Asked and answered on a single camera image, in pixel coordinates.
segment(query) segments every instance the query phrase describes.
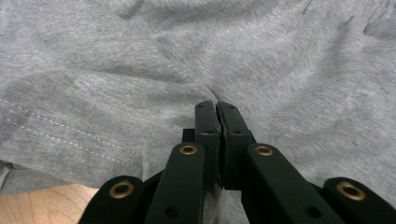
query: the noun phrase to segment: hole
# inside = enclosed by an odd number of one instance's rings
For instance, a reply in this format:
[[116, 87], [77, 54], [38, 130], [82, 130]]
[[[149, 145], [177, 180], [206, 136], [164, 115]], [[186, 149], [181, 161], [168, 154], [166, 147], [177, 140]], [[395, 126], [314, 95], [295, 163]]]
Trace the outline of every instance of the hole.
[[261, 148], [259, 148], [259, 152], [260, 153], [270, 153], [271, 149], [269, 149], [268, 147], [261, 147]]
[[122, 199], [134, 191], [134, 185], [128, 180], [122, 180], [111, 187], [109, 194], [114, 199]]
[[195, 146], [184, 146], [180, 149], [180, 152], [183, 153], [184, 155], [192, 155], [195, 154], [198, 151], [198, 148]]
[[168, 217], [171, 217], [171, 218], [180, 217], [180, 215], [181, 215], [181, 206], [178, 205], [178, 204], [169, 204], [165, 208], [165, 214]]
[[359, 192], [356, 189], [351, 188], [350, 186], [344, 186], [343, 190], [353, 196], [358, 196]]
[[119, 185], [114, 190], [116, 191], [116, 193], [123, 193], [123, 192], [126, 192], [128, 190], [128, 188], [129, 187], [126, 185]]
[[184, 150], [185, 152], [192, 152], [192, 151], [194, 151], [194, 149], [193, 149], [192, 147], [185, 147], [183, 150]]
[[366, 198], [366, 195], [361, 189], [358, 189], [354, 185], [347, 183], [347, 182], [341, 182], [337, 185], [338, 191], [342, 193], [344, 196], [346, 196], [349, 199], [355, 200], [355, 201], [361, 201]]
[[256, 147], [256, 151], [262, 156], [271, 156], [274, 153], [274, 151], [271, 148], [262, 147], [262, 146]]
[[312, 217], [312, 218], [320, 218], [321, 217], [320, 211], [314, 206], [309, 206], [309, 207], [305, 208], [305, 213], [307, 216]]

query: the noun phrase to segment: gray fabric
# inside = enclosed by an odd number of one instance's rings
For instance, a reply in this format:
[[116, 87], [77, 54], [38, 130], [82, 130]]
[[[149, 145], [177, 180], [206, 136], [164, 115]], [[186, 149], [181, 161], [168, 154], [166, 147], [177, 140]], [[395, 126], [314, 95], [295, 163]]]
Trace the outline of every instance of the gray fabric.
[[25, 192], [71, 184], [53, 175], [46, 175], [34, 170], [11, 169], [9, 171], [7, 181], [2, 187], [3, 192]]
[[3, 162], [0, 161], [0, 190], [3, 188], [6, 178], [11, 172], [11, 169], [9, 167], [9, 164], [4, 164]]
[[[347, 176], [396, 206], [395, 1], [0, 4], [0, 160], [21, 176], [147, 179], [194, 105], [221, 100], [307, 180]], [[246, 223], [238, 197], [207, 222]]]

